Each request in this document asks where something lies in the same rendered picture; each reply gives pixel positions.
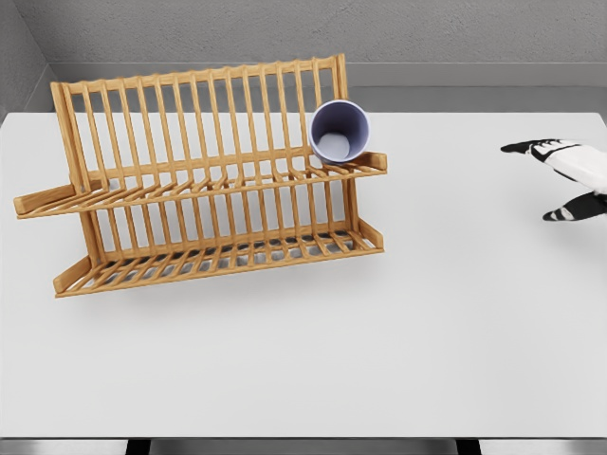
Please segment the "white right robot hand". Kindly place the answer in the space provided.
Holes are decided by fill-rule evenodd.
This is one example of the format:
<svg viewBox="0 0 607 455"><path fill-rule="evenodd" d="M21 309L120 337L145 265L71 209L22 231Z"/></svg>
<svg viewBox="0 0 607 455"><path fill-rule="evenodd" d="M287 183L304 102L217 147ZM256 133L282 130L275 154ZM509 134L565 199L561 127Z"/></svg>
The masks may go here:
<svg viewBox="0 0 607 455"><path fill-rule="evenodd" d="M507 154L531 155L554 172L590 189L547 212L548 222L573 222L607 214L607 153L593 146L560 138L541 138L501 147Z"/></svg>

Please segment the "purple cup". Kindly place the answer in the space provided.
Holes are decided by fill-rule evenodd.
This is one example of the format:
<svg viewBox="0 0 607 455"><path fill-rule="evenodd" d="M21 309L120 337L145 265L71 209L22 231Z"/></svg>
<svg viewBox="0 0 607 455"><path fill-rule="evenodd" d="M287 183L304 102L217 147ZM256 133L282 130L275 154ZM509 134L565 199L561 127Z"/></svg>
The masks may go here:
<svg viewBox="0 0 607 455"><path fill-rule="evenodd" d="M359 157L370 138L367 114L349 100L331 100L313 114L308 141L313 153L329 164L341 164Z"/></svg>

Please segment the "wooden two-tier dish rack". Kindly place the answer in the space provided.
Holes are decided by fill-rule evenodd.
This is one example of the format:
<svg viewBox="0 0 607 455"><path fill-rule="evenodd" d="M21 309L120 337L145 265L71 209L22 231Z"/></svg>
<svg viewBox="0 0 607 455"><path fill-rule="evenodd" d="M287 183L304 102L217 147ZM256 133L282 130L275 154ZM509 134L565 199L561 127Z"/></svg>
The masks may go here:
<svg viewBox="0 0 607 455"><path fill-rule="evenodd" d="M86 254L60 297L380 253L356 181L364 151L317 158L307 115L347 98L345 58L53 82L69 181L14 199L19 218L75 213Z"/></svg>

